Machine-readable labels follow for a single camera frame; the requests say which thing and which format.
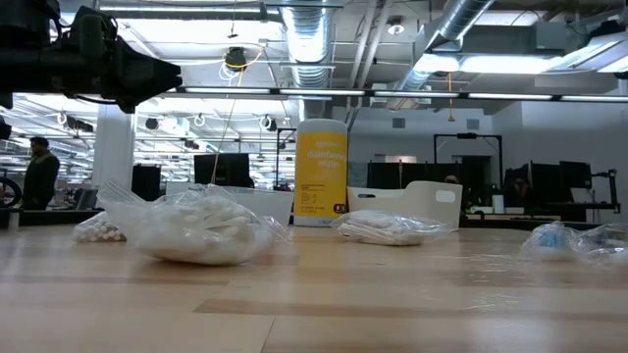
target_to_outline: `ceiling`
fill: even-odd
[[[67,22],[73,19],[74,11],[79,5],[87,1],[62,0],[63,17]],[[419,26],[436,19],[442,13],[445,1],[396,1],[390,11],[390,16],[400,16],[404,26],[403,33],[399,35],[383,32],[380,45],[377,47],[375,59],[366,79],[366,85],[373,83],[391,84],[401,79],[414,65],[413,46]],[[120,5],[150,3],[150,1],[118,1]],[[187,1],[186,4],[199,5],[198,1]],[[212,4],[227,6],[232,1],[214,1]],[[530,26],[545,20],[564,23],[565,20],[585,19],[589,16],[617,9],[621,1],[580,0],[578,5],[574,1],[540,1],[540,0],[497,0],[491,9],[485,13],[476,25],[500,25],[500,26]],[[161,0],[158,5],[178,5],[174,0]],[[350,76],[353,59],[356,55],[356,41],[361,29],[361,23],[367,11],[368,2],[364,0],[351,0],[345,3],[342,9],[336,10],[333,21],[333,38],[331,65],[331,87],[346,87]],[[285,39],[285,30],[282,24],[259,23],[254,21],[180,21],[174,19],[146,20],[125,19],[120,20],[120,35],[136,51],[155,56],[162,60],[170,61],[182,66],[183,84],[216,86],[216,85],[241,85],[241,86],[292,86],[291,72],[286,64],[289,64],[288,48]],[[576,36],[573,28],[565,25],[565,36]],[[221,74],[223,55],[230,47],[242,47],[245,56],[250,62],[257,59],[243,72],[242,76],[231,79]],[[436,90],[465,90],[486,92],[528,92],[546,93],[553,91],[573,93],[605,93],[616,86],[613,75],[597,73],[569,74],[569,75],[493,75],[473,73],[452,73],[451,76],[432,76],[428,83]],[[11,112],[3,112],[7,123],[22,131],[24,135],[74,135],[75,131],[67,130],[59,124],[59,113],[83,120],[97,128],[97,105],[67,99],[59,95],[33,95],[17,94],[15,97],[16,109]],[[368,109],[366,107],[357,116],[355,129],[352,133],[376,134],[416,134],[433,133],[439,130],[439,123],[446,121],[449,116],[449,102],[447,100],[435,100],[423,105],[421,110],[408,112],[389,112],[385,109]],[[457,102],[454,113],[459,116],[469,116],[482,119],[505,107],[504,102]],[[233,107],[231,122],[226,129],[227,138],[248,139],[254,141],[273,140],[277,137],[275,132],[270,132],[260,127],[260,120],[269,117],[276,121],[279,127],[291,127],[298,124],[298,107],[296,101],[280,100],[231,100],[231,99],[199,99],[199,98],[152,98],[137,107],[137,136],[135,147],[136,160],[143,163],[162,164],[179,175],[170,172],[164,173],[168,179],[186,179],[190,176],[189,156],[177,158],[174,161],[172,155],[163,154],[160,151],[189,153],[196,151],[213,152],[217,150],[216,142],[199,142],[199,150],[189,150],[178,141],[179,135],[171,130],[149,130],[145,127],[147,119],[165,121],[168,119],[180,119],[189,121],[188,131],[181,132],[190,139],[216,138],[220,139],[225,122]],[[335,119],[344,120],[346,111],[344,108],[334,109]],[[390,121],[394,117],[407,117],[414,119],[409,121],[404,131],[393,130]],[[459,128],[449,125],[443,128]],[[89,176],[91,166],[90,156],[93,155],[93,134],[79,133],[82,139],[53,139],[54,146],[59,154],[64,154],[63,149],[68,150],[67,156],[73,156],[74,152],[80,152],[81,164],[85,164],[84,173],[67,173],[67,176]],[[150,137],[172,137],[172,141],[154,141]],[[25,154],[25,142],[14,141],[5,145],[5,152]],[[260,152],[275,153],[276,146],[273,142],[260,143],[224,143],[223,151],[250,152],[253,159],[257,159]],[[293,144],[289,144],[284,152],[290,157]],[[293,180],[293,162],[282,159],[281,172],[288,183]],[[21,170],[26,160],[14,158],[11,163],[2,161],[3,166],[13,166]],[[267,159],[259,161],[254,168],[255,180],[260,184],[268,184],[274,178],[272,166]]]

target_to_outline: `wooden table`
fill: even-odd
[[[628,351],[628,277],[518,261],[524,231],[385,247],[295,228],[293,245],[233,268],[70,231],[0,233],[0,352]]]

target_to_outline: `pillar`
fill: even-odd
[[[118,106],[98,106],[92,175],[95,188],[112,179],[131,191],[136,122],[135,115],[124,113]]]

